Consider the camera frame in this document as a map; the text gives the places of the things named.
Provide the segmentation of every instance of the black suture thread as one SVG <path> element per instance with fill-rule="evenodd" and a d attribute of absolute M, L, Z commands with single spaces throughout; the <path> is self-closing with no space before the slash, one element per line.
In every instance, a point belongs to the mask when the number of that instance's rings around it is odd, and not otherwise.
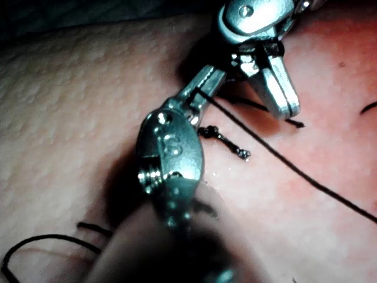
<path fill-rule="evenodd" d="M 376 102 L 373 102 L 373 103 L 370 103 L 368 104 L 367 106 L 365 106 L 363 108 L 363 110 L 360 111 L 360 115 L 361 114 L 364 114 L 365 112 L 367 112 L 369 109 L 372 109 L 373 107 L 377 107 L 377 101 Z"/>
<path fill-rule="evenodd" d="M 66 235 L 61 235 L 61 234 L 46 234 L 46 235 L 40 235 L 40 236 L 34 236 L 28 239 L 25 239 L 21 241 L 20 243 L 14 245 L 13 247 L 10 248 L 10 250 L 5 254 L 5 257 L 2 261 L 2 266 L 1 266 L 1 271 L 4 274 L 5 278 L 8 280 L 9 283 L 20 283 L 17 277 L 12 273 L 12 271 L 9 270 L 8 264 L 11 259 L 11 256 L 22 246 L 26 245 L 27 243 L 34 242 L 34 241 L 39 241 L 39 240 L 44 240 L 44 239 L 59 239 L 59 240 L 65 240 L 68 242 L 76 243 L 78 245 L 81 245 L 90 251 L 94 252 L 95 254 L 100 254 L 101 250 L 97 248 L 96 246 L 86 243 L 83 240 L 71 237 L 71 236 L 66 236 Z"/>
<path fill-rule="evenodd" d="M 192 207 L 195 213 L 204 212 L 212 218 L 217 218 L 217 212 L 213 209 L 213 207 L 198 199 L 193 199 Z"/>
<path fill-rule="evenodd" d="M 219 97 L 227 100 L 229 103 L 243 103 L 243 104 L 246 104 L 248 106 L 252 106 L 254 108 L 257 108 L 259 110 L 262 110 L 262 111 L 265 111 L 265 112 L 269 112 L 267 107 L 266 106 L 263 106 L 259 103 L 256 103 L 254 101 L 251 101 L 247 98 L 243 98 L 243 97 L 239 97 L 239 96 L 227 96 L 227 95 L 220 95 Z M 304 128 L 305 127 L 305 124 L 300 122 L 300 121 L 295 121 L 295 120 L 292 120 L 292 119 L 286 119 L 285 122 L 287 122 L 288 124 L 291 124 L 293 126 L 295 126 L 297 129 L 299 128 Z"/>
<path fill-rule="evenodd" d="M 92 231 L 96 231 L 98 233 L 101 233 L 102 235 L 106 237 L 111 237 L 113 233 L 110 230 L 107 230 L 105 228 L 102 228 L 96 224 L 90 224 L 90 223 L 85 223 L 85 222 L 78 222 L 77 223 L 77 228 L 84 228 L 84 229 L 89 229 Z"/>
<path fill-rule="evenodd" d="M 231 121 L 233 121 L 235 124 L 237 124 L 241 129 L 243 129 L 246 133 L 252 136 L 258 143 L 260 143 L 265 149 L 267 149 L 268 152 L 270 152 L 272 155 L 274 155 L 276 158 L 278 158 L 281 162 L 283 162 L 288 168 L 290 168 L 292 171 L 294 171 L 297 175 L 302 177 L 305 181 L 307 181 L 309 184 L 311 184 L 313 187 L 315 187 L 317 190 L 327 194 L 328 196 L 332 197 L 333 199 L 337 200 L 338 202 L 344 204 L 348 208 L 352 209 L 356 213 L 364 216 L 365 218 L 369 219 L 370 221 L 377 224 L 377 217 L 373 216 L 366 210 L 358 207 L 351 201 L 347 200 L 343 196 L 337 194 L 336 192 L 328 189 L 324 185 L 321 185 L 315 179 L 308 176 L 306 173 L 301 171 L 296 165 L 294 165 L 291 161 L 289 161 L 287 158 L 282 156 L 279 152 L 277 152 L 273 147 L 271 147 L 268 143 L 266 143 L 261 137 L 259 137 L 256 133 L 254 133 L 252 130 L 250 130 L 245 124 L 243 124 L 239 119 L 237 119 L 231 112 L 226 110 L 223 106 L 221 106 L 218 102 L 216 102 L 213 98 L 209 97 L 205 92 L 203 92 L 201 89 L 196 88 L 193 91 L 198 92 L 201 96 L 203 96 L 205 99 L 207 99 L 212 105 L 217 107 L 221 112 L 223 112 Z"/>
<path fill-rule="evenodd" d="M 219 128 L 216 126 L 207 126 L 206 128 L 200 127 L 198 129 L 198 136 L 202 136 L 206 139 L 215 138 L 220 140 L 232 153 L 243 160 L 247 160 L 250 157 L 250 152 L 248 150 L 241 149 L 238 145 L 232 143 L 224 135 L 219 133 Z"/>

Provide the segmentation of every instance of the skin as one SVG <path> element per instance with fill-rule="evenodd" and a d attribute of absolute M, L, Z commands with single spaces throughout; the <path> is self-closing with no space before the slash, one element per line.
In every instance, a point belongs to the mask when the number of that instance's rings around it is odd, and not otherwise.
<path fill-rule="evenodd" d="M 109 180 L 132 167 L 140 123 L 184 86 L 178 66 L 209 28 L 210 17 L 186 15 L 65 29 L 0 51 L 2 256 L 44 233 L 105 247 L 103 236 L 75 224 L 120 223 L 107 209 L 116 206 L 106 197 Z M 359 112 L 377 100 L 376 35 L 375 4 L 328 3 L 284 39 L 304 129 L 218 99 L 304 172 L 374 215 L 377 110 Z M 256 100 L 246 84 L 230 89 Z M 246 163 L 202 140 L 204 180 L 253 250 L 241 256 L 248 269 L 263 266 L 265 282 L 377 281 L 375 224 L 316 191 L 213 106 L 202 122 L 209 124 L 252 153 Z M 76 282 L 95 259 L 46 240 L 17 252 L 10 267 L 22 282 Z"/>

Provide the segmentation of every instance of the textured skin surface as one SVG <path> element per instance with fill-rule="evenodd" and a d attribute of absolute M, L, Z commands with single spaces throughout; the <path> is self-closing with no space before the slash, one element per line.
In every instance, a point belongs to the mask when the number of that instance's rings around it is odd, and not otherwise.
<path fill-rule="evenodd" d="M 145 115 L 176 93 L 177 66 L 209 30 L 178 17 L 67 29 L 0 51 L 0 254 L 33 235 L 109 226 L 104 184 L 133 150 Z M 302 102 L 294 129 L 259 110 L 219 100 L 319 182 L 377 215 L 376 6 L 331 6 L 285 40 Z M 233 91 L 251 90 L 241 85 Z M 240 221 L 272 282 L 377 281 L 377 226 L 317 192 L 210 107 L 215 124 L 251 151 L 243 162 L 203 140 L 204 178 Z M 77 282 L 94 256 L 58 241 L 29 244 L 11 262 L 22 282 Z"/>

